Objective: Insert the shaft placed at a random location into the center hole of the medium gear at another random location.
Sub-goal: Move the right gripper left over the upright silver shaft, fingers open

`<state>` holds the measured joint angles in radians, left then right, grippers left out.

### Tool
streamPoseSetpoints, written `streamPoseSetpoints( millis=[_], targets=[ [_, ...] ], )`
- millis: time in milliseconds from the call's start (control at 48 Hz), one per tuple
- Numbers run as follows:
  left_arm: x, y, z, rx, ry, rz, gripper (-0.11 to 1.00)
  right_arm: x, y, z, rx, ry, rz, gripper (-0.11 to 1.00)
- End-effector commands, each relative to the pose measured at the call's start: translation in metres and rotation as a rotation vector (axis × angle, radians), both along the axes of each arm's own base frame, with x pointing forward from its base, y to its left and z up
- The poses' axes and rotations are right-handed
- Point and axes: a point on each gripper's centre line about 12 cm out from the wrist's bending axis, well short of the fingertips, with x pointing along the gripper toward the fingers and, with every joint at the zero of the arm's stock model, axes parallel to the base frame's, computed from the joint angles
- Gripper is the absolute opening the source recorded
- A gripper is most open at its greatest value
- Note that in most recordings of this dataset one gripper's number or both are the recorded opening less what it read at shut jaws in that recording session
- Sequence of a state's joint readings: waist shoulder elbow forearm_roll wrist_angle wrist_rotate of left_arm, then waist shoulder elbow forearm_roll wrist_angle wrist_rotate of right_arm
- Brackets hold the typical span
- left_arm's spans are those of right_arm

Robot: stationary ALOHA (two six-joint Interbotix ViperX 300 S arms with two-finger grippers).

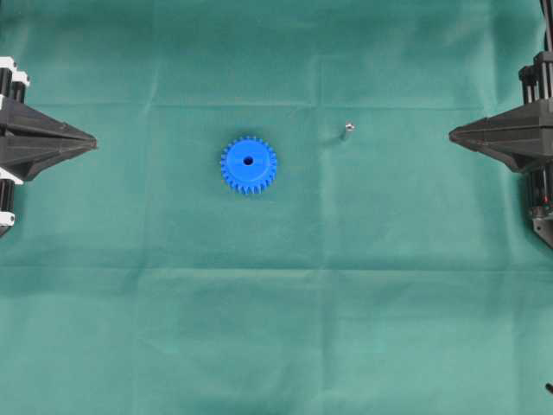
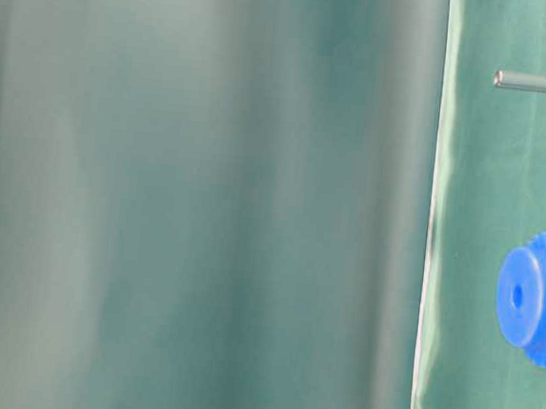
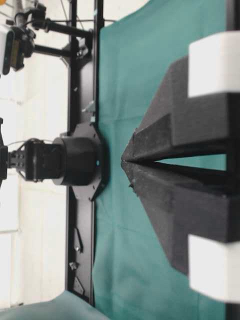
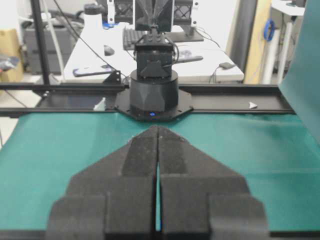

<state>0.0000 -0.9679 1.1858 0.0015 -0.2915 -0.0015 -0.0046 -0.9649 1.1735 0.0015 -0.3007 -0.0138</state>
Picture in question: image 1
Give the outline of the left gripper rail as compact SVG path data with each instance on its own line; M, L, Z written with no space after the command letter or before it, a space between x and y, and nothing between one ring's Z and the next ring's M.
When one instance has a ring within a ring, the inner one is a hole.
M19 135L1 140L1 236L15 224L16 185L44 169L97 148L96 138L23 104L30 86L12 57L1 57L1 127Z

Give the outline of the right gripper rail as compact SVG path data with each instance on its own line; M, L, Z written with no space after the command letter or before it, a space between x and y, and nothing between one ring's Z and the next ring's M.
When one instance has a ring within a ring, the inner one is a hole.
M525 173L534 233L552 247L552 54L543 51L518 72L524 105L456 127L449 139Z

